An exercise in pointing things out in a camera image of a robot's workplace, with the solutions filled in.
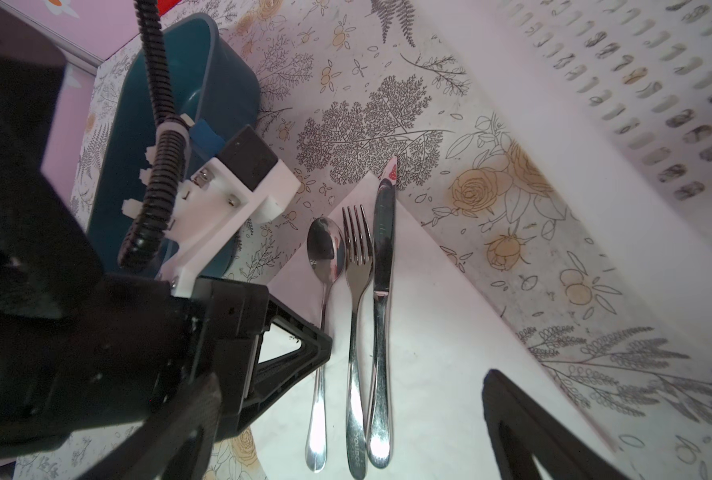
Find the silver table knife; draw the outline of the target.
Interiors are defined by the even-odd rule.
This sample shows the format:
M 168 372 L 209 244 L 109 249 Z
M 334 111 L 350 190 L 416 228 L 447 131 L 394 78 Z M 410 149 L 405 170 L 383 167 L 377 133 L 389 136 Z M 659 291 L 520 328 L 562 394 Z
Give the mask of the silver table knife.
M 387 468 L 393 453 L 388 319 L 395 250 L 397 186 L 398 158 L 393 157 L 384 168 L 378 185 L 372 241 L 374 340 L 366 443 L 369 460 L 378 469 Z

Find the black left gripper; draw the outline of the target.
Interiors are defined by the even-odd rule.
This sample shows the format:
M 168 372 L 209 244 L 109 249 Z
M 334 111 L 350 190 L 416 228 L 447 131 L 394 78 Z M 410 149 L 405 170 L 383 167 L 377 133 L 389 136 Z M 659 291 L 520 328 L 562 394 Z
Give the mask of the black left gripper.
M 272 328 L 296 346 L 263 360 Z M 222 395 L 217 436 L 232 438 L 331 351 L 331 337 L 265 286 L 202 278 L 186 299 L 161 282 L 109 276 L 61 320 L 0 312 L 0 447 L 13 457 L 146 420 L 209 373 Z

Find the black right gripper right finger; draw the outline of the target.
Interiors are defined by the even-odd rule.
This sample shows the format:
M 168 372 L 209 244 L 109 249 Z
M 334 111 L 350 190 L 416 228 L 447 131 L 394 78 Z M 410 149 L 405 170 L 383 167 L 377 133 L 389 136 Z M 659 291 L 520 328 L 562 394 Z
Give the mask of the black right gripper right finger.
M 492 369 L 482 390 L 484 418 L 503 479 L 623 479 L 503 372 Z

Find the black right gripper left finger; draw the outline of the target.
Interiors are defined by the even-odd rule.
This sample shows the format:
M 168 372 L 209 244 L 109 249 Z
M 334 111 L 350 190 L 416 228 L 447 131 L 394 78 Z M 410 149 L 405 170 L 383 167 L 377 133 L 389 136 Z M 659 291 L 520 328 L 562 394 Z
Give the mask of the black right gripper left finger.
M 213 373 L 179 392 L 83 479 L 201 479 L 220 419 L 222 395 Z

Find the silver spoon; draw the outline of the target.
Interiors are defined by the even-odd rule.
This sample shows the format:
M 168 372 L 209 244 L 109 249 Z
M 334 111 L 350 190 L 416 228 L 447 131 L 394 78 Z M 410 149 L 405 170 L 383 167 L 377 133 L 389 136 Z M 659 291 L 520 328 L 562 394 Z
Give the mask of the silver spoon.
M 322 216 L 315 219 L 307 235 L 307 255 L 310 266 L 323 285 L 320 325 L 321 337 L 326 334 L 327 305 L 331 289 L 345 267 L 344 239 L 334 220 Z M 324 367 L 315 373 L 314 397 L 306 439 L 305 460 L 315 473 L 322 471 L 327 461 L 327 420 Z

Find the silver fork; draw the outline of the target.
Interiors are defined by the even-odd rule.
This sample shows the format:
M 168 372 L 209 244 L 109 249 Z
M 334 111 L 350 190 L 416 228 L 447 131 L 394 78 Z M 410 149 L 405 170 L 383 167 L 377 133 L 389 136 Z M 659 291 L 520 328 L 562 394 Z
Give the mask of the silver fork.
M 373 275 L 372 237 L 363 206 L 342 208 L 346 241 L 346 279 L 352 297 L 348 352 L 348 390 L 346 404 L 346 453 L 354 479 L 367 473 L 364 407 L 359 361 L 359 319 L 363 296 Z

